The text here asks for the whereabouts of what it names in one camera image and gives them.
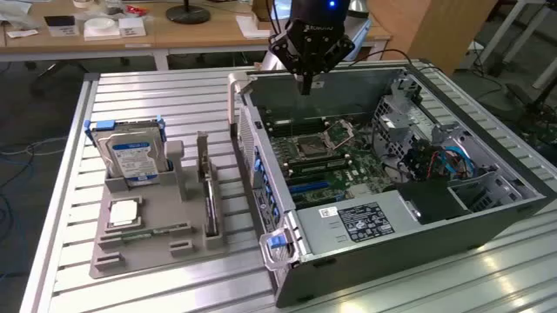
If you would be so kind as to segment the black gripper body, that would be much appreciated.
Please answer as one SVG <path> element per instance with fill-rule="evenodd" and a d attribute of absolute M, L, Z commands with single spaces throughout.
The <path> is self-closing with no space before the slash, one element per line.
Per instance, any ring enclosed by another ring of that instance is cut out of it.
<path fill-rule="evenodd" d="M 306 43 L 309 37 L 339 38 L 345 33 L 349 1 L 293 1 L 286 34 L 301 55 L 306 69 Z"/>

